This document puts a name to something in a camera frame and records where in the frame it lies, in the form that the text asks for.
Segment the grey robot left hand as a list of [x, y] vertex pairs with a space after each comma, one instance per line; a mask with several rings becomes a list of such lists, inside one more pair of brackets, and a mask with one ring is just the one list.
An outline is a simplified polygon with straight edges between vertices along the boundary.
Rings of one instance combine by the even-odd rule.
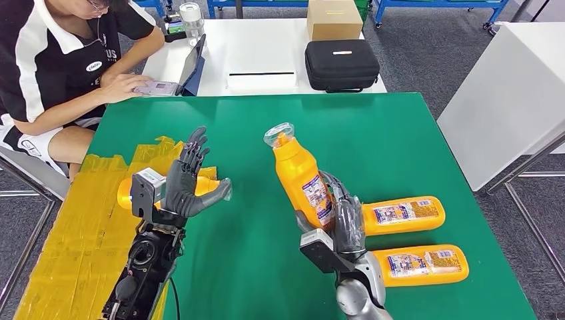
[[232, 191], [232, 181], [225, 178], [211, 192], [197, 196], [198, 172], [209, 148], [207, 128], [197, 127], [189, 136], [178, 159], [175, 159], [166, 177], [165, 199], [161, 207], [185, 218], [194, 217], [201, 211], [223, 200]]

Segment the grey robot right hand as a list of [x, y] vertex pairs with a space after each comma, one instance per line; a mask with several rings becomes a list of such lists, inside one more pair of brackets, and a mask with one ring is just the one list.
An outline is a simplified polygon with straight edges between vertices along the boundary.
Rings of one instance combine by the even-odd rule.
[[296, 210], [296, 222], [302, 231], [300, 252], [323, 273], [352, 269], [367, 253], [360, 201], [334, 175], [326, 171], [320, 175], [332, 193], [330, 212], [334, 214], [334, 225], [328, 231], [316, 228], [301, 210]]

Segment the person's right hand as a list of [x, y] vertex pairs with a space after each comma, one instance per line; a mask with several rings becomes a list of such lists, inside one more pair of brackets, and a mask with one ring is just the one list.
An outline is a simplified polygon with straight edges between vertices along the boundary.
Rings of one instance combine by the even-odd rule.
[[116, 74], [101, 77], [101, 87], [97, 90], [95, 101], [98, 104], [118, 103], [133, 97], [142, 97], [136, 92], [138, 87], [146, 87], [153, 79], [144, 75]]

